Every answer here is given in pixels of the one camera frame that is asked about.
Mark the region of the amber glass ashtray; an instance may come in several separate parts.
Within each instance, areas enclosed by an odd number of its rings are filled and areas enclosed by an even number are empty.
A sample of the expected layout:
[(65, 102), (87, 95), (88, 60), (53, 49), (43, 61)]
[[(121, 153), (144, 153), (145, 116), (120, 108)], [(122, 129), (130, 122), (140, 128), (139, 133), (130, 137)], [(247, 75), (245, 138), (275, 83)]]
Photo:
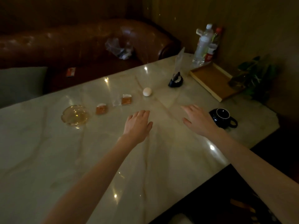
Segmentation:
[(83, 105), (73, 105), (66, 108), (62, 115), (62, 122), (70, 126), (84, 125), (90, 118), (90, 114)]

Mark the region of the crumpled clear plastic bag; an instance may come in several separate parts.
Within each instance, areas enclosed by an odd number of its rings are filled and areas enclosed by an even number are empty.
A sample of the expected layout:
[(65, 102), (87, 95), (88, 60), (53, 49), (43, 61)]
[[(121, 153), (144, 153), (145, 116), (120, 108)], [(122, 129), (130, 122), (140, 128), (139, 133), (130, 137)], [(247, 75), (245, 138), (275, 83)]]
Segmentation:
[(118, 38), (108, 38), (105, 42), (106, 50), (121, 60), (129, 59), (134, 53), (133, 46), (129, 42), (121, 47)]

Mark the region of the person's right forearm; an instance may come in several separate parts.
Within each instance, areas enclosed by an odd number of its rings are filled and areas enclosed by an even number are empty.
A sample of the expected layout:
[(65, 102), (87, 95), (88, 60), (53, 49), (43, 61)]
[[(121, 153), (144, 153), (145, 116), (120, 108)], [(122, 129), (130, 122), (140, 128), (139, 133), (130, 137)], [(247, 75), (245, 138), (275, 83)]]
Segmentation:
[(299, 184), (231, 138), (215, 129), (207, 138), (283, 224), (299, 224)]

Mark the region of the clear plastic water bottle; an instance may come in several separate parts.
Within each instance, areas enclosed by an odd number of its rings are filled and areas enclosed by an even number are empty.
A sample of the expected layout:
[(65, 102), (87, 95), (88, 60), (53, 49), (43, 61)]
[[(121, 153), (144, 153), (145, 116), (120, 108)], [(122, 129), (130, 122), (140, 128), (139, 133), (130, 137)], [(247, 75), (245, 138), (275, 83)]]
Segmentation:
[(194, 53), (194, 57), (192, 60), (192, 63), (198, 67), (202, 64), (204, 64), (204, 57), (207, 53), (207, 48), (209, 44), (212, 41), (212, 38), (214, 36), (214, 31), (212, 29), (213, 24), (209, 23), (206, 26), (205, 31), (202, 31), (200, 29), (196, 30), (196, 34), (200, 36), (196, 51)]

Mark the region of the red label drink bottle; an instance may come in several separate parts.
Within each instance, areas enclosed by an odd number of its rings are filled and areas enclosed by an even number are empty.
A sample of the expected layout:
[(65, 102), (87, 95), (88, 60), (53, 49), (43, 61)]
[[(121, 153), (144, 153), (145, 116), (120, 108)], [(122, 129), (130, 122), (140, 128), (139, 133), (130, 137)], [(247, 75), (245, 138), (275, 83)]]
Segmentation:
[(205, 55), (205, 58), (204, 58), (205, 63), (209, 63), (212, 61), (213, 56), (219, 46), (222, 31), (223, 31), (222, 27), (216, 28), (215, 34), (212, 37), (212, 41), (208, 46), (207, 54)]

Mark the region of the clear acrylic sign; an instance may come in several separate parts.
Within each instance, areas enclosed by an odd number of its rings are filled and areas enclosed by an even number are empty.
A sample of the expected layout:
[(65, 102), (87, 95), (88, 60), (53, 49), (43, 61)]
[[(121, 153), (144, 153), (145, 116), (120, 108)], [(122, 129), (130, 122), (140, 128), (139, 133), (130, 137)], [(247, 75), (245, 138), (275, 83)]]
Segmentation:
[(183, 60), (183, 57), (184, 57), (184, 52), (185, 52), (185, 47), (183, 47), (181, 49), (181, 51), (178, 53), (178, 55), (175, 59), (175, 67), (174, 67), (173, 76), (175, 76), (181, 70), (182, 60)]

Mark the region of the grey cushion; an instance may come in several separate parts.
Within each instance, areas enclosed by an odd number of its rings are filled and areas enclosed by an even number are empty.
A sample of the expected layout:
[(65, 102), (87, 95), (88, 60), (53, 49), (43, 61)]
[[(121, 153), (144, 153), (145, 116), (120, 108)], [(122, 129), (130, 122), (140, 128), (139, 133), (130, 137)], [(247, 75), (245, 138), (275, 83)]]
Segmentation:
[(0, 70), (0, 109), (43, 95), (47, 67)]

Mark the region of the black ceramic mug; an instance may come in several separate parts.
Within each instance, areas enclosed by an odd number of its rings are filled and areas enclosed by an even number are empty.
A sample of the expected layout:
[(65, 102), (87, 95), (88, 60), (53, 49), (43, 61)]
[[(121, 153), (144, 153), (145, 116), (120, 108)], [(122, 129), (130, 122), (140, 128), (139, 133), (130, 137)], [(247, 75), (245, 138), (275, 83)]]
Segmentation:
[(237, 128), (238, 122), (223, 108), (213, 109), (209, 112), (215, 124), (222, 129)]

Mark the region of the person's left hand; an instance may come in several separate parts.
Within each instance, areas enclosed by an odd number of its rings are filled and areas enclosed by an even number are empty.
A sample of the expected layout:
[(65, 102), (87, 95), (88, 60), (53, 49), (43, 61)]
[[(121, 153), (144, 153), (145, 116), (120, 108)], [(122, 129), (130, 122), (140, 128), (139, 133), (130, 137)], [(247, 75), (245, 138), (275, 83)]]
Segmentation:
[(149, 110), (140, 110), (130, 115), (125, 123), (123, 137), (129, 141), (132, 146), (142, 143), (145, 137), (146, 125), (149, 122)]

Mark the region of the wooden tray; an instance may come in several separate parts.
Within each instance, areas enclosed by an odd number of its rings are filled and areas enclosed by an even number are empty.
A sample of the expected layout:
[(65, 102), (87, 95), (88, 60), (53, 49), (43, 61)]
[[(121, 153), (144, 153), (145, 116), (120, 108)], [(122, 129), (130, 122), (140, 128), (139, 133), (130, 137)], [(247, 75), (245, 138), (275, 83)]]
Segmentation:
[(243, 87), (231, 87), (229, 82), (232, 79), (232, 75), (215, 63), (205, 64), (192, 69), (189, 71), (189, 74), (219, 102), (244, 90)]

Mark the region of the green potted plant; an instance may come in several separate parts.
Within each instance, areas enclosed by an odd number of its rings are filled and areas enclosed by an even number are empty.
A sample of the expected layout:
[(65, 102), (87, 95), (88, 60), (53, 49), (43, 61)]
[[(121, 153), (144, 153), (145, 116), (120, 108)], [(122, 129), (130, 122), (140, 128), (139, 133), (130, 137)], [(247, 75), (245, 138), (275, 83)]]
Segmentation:
[(232, 77), (228, 85), (237, 91), (242, 91), (262, 104), (270, 98), (270, 90), (274, 79), (279, 75), (279, 68), (272, 63), (269, 54), (256, 56), (252, 60), (238, 66), (239, 74)]

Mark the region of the black sign holder base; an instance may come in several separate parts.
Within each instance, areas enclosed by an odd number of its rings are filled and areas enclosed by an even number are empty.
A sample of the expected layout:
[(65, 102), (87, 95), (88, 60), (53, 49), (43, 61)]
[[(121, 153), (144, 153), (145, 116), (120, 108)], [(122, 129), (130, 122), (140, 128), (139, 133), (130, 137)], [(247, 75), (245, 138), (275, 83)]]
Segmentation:
[(176, 74), (173, 75), (172, 79), (170, 80), (168, 86), (171, 88), (178, 88), (183, 85), (184, 79), (181, 76), (180, 72), (177, 72)]

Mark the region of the brown leather sofa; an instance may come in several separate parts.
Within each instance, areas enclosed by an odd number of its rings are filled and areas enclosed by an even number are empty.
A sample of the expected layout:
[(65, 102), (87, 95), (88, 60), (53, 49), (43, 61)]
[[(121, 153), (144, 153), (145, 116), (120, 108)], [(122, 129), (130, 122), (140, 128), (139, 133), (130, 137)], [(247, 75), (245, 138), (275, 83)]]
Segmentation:
[[(106, 50), (108, 38), (118, 38), (121, 47), (129, 42), (134, 53), (127, 60), (117, 58)], [(151, 24), (108, 19), (1, 35), (0, 69), (47, 67), (43, 94), (48, 94), (177, 55), (180, 47), (179, 40)], [(67, 78), (71, 67), (75, 75)]]

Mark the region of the person's right hand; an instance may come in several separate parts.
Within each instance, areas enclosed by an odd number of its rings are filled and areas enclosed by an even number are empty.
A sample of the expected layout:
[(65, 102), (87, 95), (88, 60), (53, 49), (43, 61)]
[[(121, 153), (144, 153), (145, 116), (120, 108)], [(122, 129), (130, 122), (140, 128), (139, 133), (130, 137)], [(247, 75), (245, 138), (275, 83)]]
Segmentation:
[(223, 132), (223, 129), (219, 128), (212, 120), (209, 113), (203, 108), (196, 105), (181, 106), (188, 116), (188, 120), (195, 124), (194, 128), (189, 128), (197, 135), (212, 139), (215, 135), (219, 135)]

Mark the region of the person's left forearm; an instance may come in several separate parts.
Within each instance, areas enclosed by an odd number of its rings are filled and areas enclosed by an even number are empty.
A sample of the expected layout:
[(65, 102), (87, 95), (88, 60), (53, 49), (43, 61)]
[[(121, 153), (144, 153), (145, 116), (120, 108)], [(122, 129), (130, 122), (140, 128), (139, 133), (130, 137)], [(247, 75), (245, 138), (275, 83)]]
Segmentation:
[(86, 224), (125, 158), (147, 136), (122, 135), (114, 147), (59, 199), (42, 224)]

